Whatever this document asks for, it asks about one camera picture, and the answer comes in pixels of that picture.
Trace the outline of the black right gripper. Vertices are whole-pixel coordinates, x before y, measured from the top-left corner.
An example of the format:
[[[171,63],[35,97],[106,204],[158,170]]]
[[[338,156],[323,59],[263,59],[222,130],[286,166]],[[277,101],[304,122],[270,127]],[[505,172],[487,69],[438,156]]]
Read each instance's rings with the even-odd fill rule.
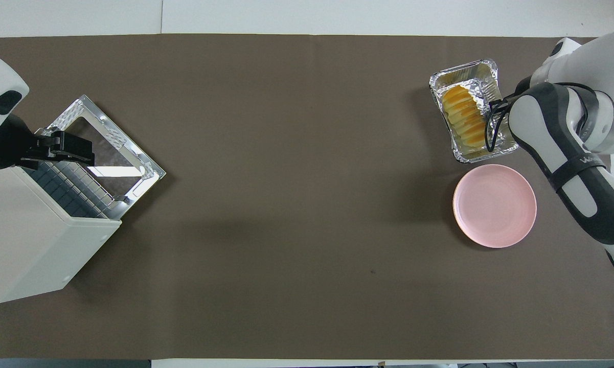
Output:
[[[526,93],[526,91],[528,91],[533,86],[533,82],[531,80],[532,80],[532,76],[528,76],[522,79],[521,81],[518,82],[513,94],[510,94],[501,99],[496,99],[496,100],[492,100],[491,102],[489,102],[490,114],[498,114],[503,111],[506,111],[506,109],[510,107],[510,104],[512,103],[512,101],[517,100],[519,96]]]

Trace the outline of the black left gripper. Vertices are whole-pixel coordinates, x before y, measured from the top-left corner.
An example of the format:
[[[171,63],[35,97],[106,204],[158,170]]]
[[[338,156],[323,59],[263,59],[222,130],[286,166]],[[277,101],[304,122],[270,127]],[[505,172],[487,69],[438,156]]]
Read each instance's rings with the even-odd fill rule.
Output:
[[[52,155],[60,161],[93,166],[96,156],[93,143],[80,136],[59,130],[51,135]],[[0,170],[11,166],[38,169],[40,162],[49,161],[48,152],[39,147],[40,136],[15,114],[10,114],[0,125]]]

